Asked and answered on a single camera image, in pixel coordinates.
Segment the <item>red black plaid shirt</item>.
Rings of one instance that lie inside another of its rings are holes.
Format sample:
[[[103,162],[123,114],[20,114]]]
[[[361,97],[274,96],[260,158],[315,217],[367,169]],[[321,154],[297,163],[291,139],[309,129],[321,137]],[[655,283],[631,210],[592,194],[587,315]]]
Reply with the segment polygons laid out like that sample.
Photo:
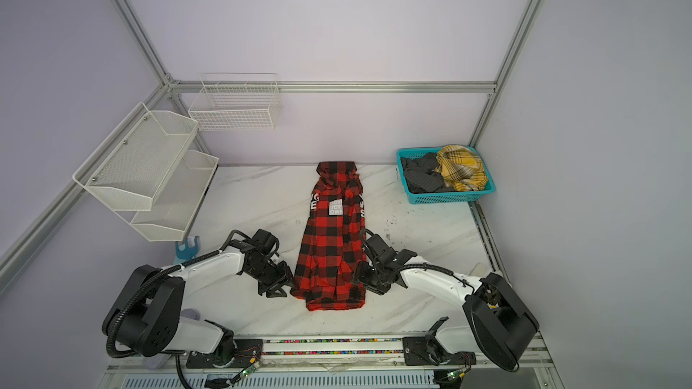
[[[360,309],[366,288],[356,271],[366,259],[363,186],[353,161],[326,161],[316,172],[291,295],[310,312]]]

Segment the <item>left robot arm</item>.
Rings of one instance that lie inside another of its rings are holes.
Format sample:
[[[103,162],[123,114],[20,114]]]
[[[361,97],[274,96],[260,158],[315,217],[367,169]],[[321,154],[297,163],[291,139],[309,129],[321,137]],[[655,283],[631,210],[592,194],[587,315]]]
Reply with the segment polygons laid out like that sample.
[[[106,353],[110,358],[169,355],[176,362],[178,381],[190,386],[182,357],[201,357],[210,367],[236,367],[235,376],[219,382],[230,388],[261,365],[263,343],[251,340],[240,346],[225,326],[183,313],[185,300],[227,278],[248,275],[267,298],[286,296],[293,275],[279,255],[279,239],[265,230],[252,236],[233,230],[223,245],[194,259],[165,267],[136,268],[104,318]]]

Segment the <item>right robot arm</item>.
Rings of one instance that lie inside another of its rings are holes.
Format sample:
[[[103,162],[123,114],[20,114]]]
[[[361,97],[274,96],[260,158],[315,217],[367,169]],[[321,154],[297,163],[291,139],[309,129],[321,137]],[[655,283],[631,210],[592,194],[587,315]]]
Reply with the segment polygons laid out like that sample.
[[[423,336],[403,340],[405,363],[434,367],[476,364],[480,351],[492,364],[516,372],[540,324],[516,291],[498,273],[474,277],[434,265],[412,250],[397,251],[368,229],[360,232],[366,260],[355,279],[371,293],[385,295],[392,286],[414,289],[463,313],[467,324],[443,325],[439,318]]]

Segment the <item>dark grey shirt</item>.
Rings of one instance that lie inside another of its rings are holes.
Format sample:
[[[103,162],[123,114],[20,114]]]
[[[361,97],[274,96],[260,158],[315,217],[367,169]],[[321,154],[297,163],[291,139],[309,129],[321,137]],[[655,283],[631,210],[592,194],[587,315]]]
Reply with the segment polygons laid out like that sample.
[[[405,183],[412,194],[450,193],[455,189],[445,183],[438,171],[440,164],[436,152],[427,152],[420,158],[400,159]]]

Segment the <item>teal plastic basket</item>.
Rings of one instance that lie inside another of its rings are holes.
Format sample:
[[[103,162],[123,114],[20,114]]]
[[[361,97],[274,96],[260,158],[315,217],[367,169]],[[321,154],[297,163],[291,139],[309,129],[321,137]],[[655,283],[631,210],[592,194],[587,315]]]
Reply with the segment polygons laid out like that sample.
[[[400,181],[407,195],[409,203],[412,205],[423,205],[423,204],[446,204],[446,203],[471,203],[479,200],[482,196],[490,195],[495,192],[496,187],[493,182],[492,176],[485,166],[486,173],[488,175],[488,184],[484,191],[479,192],[450,192],[450,193],[434,193],[434,194],[412,194],[408,188],[407,183],[405,183],[405,178],[403,174],[403,168],[400,159],[401,158],[420,158],[427,152],[438,152],[442,147],[429,147],[429,148],[408,148],[399,149],[396,153],[396,161],[398,162],[398,173],[400,174]]]

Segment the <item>yellow plaid shirt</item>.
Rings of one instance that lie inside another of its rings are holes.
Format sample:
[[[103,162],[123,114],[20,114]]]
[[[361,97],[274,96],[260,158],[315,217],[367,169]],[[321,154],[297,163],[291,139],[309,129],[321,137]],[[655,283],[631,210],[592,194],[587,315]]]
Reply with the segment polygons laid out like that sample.
[[[488,175],[481,157],[471,148],[447,145],[436,154],[438,168],[447,187],[457,192],[484,191]]]

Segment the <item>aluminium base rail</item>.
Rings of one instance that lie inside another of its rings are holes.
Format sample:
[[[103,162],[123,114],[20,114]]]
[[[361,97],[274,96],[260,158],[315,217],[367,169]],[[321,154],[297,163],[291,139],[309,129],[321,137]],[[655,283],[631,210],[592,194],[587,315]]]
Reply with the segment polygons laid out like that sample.
[[[411,334],[241,337],[237,364],[214,368],[196,353],[147,369],[141,358],[115,359],[101,388],[562,388],[541,336],[506,372],[480,352],[459,364],[430,365],[408,346]],[[261,350],[251,350],[257,341]]]

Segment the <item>white mesh wall shelf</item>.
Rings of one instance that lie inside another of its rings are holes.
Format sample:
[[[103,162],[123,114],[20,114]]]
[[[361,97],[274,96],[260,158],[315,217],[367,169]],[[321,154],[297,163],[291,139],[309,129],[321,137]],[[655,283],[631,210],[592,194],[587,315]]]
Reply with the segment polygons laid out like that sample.
[[[218,168],[197,137],[197,121],[140,103],[72,179],[146,241],[183,241]]]

